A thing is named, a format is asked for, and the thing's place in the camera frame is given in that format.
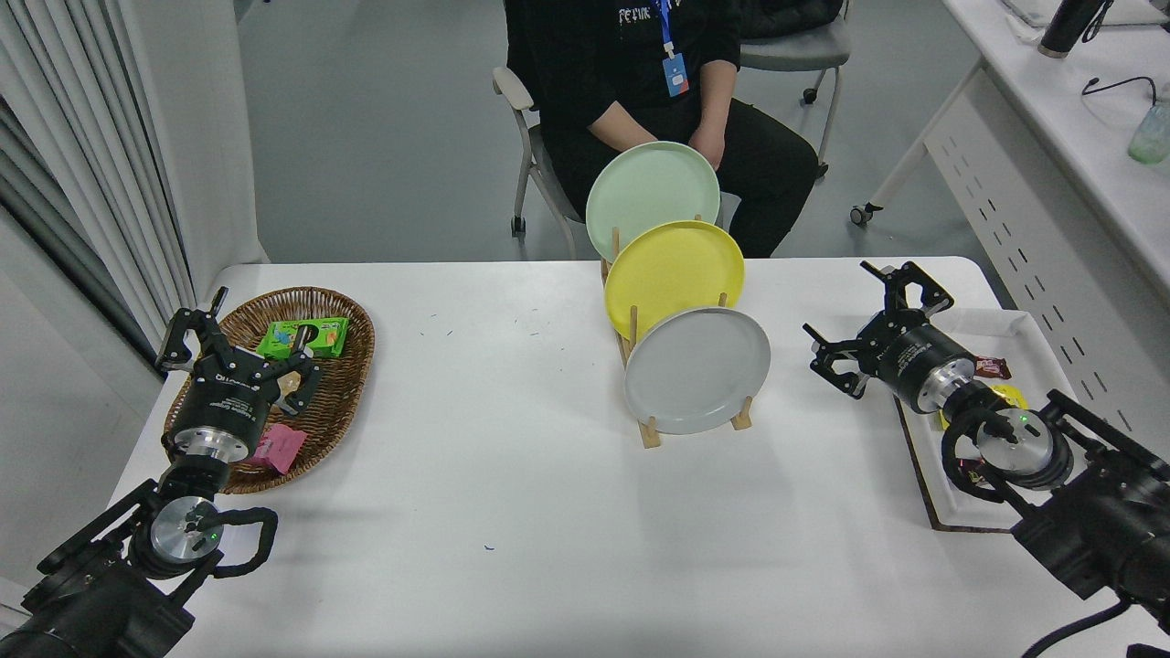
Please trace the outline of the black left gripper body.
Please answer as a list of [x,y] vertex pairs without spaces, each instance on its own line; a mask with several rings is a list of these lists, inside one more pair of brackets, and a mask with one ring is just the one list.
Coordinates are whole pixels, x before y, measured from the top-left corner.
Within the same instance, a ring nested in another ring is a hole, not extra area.
[[201,430],[216,430],[239,444],[255,444],[263,433],[271,404],[280,391],[271,363],[246,350],[229,356],[234,369],[218,356],[194,362],[192,382],[170,434],[176,444],[191,444]]

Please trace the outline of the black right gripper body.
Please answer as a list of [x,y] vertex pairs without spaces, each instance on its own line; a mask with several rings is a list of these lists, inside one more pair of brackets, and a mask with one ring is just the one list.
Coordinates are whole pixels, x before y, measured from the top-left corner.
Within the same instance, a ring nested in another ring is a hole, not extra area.
[[936,403],[931,373],[956,361],[956,342],[924,311],[880,311],[859,333],[875,349],[874,376],[907,403]]

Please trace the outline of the person's left hand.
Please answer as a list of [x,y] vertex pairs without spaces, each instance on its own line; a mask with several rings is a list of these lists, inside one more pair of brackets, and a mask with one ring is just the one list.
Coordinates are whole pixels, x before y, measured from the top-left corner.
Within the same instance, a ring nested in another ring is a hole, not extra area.
[[727,129],[698,125],[686,145],[703,155],[706,162],[717,172],[727,153]]

